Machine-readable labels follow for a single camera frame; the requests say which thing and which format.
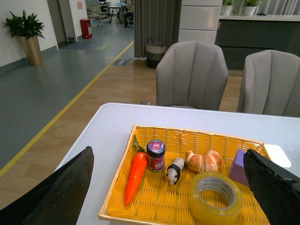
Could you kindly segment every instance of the dark gray cabinet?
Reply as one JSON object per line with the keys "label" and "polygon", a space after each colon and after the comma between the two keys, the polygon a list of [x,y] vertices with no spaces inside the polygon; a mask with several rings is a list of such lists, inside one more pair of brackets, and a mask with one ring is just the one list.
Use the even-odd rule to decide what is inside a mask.
{"label": "dark gray cabinet", "polygon": [[228,69],[243,70],[247,55],[266,49],[300,57],[300,22],[219,20],[215,44]]}

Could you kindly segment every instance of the yellow line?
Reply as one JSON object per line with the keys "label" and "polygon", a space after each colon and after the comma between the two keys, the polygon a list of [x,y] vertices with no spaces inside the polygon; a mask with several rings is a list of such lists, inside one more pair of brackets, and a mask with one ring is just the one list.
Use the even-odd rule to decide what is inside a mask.
{"label": "yellow line", "polygon": [[67,109],[133,44],[133,41],[116,57],[111,61],[80,93],[73,98],[73,100],[67,104],[16,156],[9,161],[0,170],[0,177],[2,177],[21,157],[28,151],[28,149],[61,117]]}

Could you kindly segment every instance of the gold planter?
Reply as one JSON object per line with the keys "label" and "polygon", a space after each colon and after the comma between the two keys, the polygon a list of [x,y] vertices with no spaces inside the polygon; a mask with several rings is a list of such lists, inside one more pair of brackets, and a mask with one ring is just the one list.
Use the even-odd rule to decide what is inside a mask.
{"label": "gold planter", "polygon": [[34,36],[29,39],[20,37],[22,48],[25,52],[29,65],[37,66],[43,64],[43,57],[38,44],[38,37]]}

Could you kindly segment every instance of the potted plant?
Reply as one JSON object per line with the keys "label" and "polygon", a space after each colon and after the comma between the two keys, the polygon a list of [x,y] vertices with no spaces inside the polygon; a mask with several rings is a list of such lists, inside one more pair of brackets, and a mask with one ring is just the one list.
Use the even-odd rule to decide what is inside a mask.
{"label": "potted plant", "polygon": [[42,22],[36,20],[37,15],[26,16],[23,10],[22,17],[15,16],[11,11],[13,18],[6,19],[5,25],[11,32],[11,37],[17,36],[22,44],[30,65],[37,66],[43,63],[42,53],[38,44],[38,36],[44,38],[41,30],[44,28]]}
{"label": "potted plant", "polygon": [[233,12],[234,0],[223,0],[221,15],[230,15]]}
{"label": "potted plant", "polygon": [[259,5],[259,1],[260,0],[242,0],[241,6],[244,8],[243,15],[253,16],[257,6]]}

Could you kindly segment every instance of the gray floor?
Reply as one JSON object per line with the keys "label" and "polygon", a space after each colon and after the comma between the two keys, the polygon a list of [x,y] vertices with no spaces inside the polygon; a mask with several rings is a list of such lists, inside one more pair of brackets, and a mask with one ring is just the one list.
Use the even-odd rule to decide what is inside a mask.
{"label": "gray floor", "polygon": [[[0,75],[0,169],[134,38],[133,29],[114,20],[92,31],[92,38],[78,40],[92,43],[83,50],[59,49],[44,56],[40,66],[24,65]],[[97,50],[106,44],[111,45]],[[133,56],[131,45],[120,59]]]}

